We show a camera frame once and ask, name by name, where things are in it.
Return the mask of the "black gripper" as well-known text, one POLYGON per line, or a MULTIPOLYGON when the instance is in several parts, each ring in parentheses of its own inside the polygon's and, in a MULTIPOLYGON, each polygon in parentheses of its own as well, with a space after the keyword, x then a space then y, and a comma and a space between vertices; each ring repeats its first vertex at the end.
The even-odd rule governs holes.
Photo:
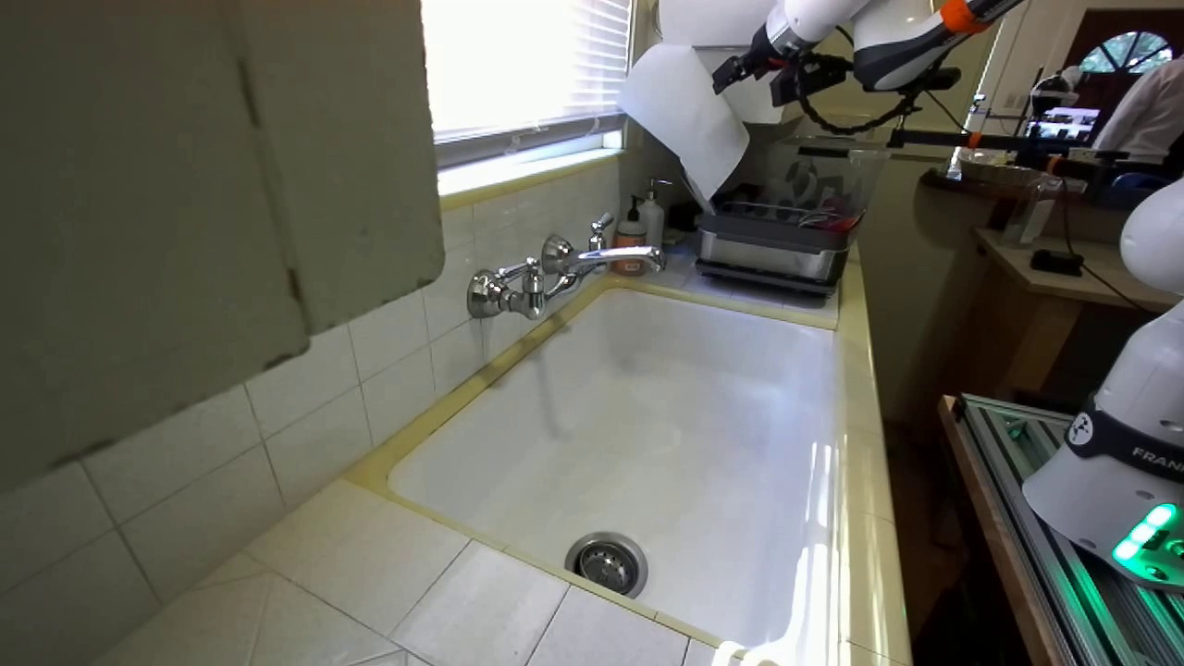
POLYGON ((759 27, 746 55, 731 55, 711 69, 711 88, 725 92, 737 80, 767 76, 775 108, 804 104, 812 92, 841 84, 850 69, 848 58, 813 52, 817 42, 817 30, 784 27, 771 34, 759 27))

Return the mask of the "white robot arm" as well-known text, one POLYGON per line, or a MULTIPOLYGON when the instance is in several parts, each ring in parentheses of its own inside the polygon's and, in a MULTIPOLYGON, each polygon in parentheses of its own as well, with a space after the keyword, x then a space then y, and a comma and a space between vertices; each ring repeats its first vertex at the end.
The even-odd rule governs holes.
MULTIPOLYGON (((813 46, 848 30, 854 80, 902 92, 1017 4, 775 0, 748 47, 711 69, 711 88, 775 76, 778 104, 807 99, 813 46)), ((1162 184, 1127 219, 1122 263, 1140 286, 1174 296, 1174 307, 1127 340, 1022 495, 1048 528, 1122 576, 1184 589, 1184 180, 1162 184)))

